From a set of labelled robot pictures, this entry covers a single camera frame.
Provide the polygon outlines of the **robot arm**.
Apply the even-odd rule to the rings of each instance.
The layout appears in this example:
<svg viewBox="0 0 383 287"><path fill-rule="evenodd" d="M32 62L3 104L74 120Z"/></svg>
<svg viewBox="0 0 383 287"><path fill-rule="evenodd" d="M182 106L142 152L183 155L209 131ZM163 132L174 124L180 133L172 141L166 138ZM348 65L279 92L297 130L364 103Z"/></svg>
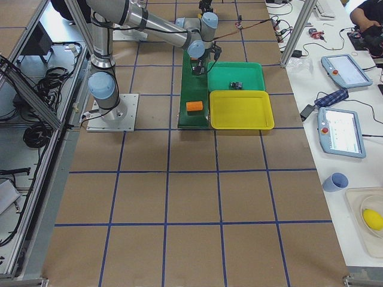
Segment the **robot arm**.
<svg viewBox="0 0 383 287"><path fill-rule="evenodd" d="M218 60L221 48L215 43L218 17L207 11L200 18L182 17L174 23L150 13L136 1L87 1L91 9L93 51L87 86L97 106L97 116L89 112L85 118L88 129L128 130L134 127L138 95L121 94L115 75L113 33L149 33L165 42L183 49L196 59L192 67L196 75L209 69L205 60L210 54Z"/></svg>

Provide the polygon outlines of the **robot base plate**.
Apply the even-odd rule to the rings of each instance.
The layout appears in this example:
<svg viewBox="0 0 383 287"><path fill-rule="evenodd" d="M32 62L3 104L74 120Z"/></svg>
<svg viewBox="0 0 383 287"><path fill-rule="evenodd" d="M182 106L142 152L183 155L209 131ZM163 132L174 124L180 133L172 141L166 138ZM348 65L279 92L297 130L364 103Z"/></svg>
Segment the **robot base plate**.
<svg viewBox="0 0 383 287"><path fill-rule="evenodd" d="M147 33L132 29L130 26L114 26L114 42L146 42L147 37Z"/></svg>
<svg viewBox="0 0 383 287"><path fill-rule="evenodd" d="M139 94L120 94L119 104L111 111L99 108L97 101L93 101L93 109L86 119L88 132L133 132L135 129L136 112Z"/></svg>

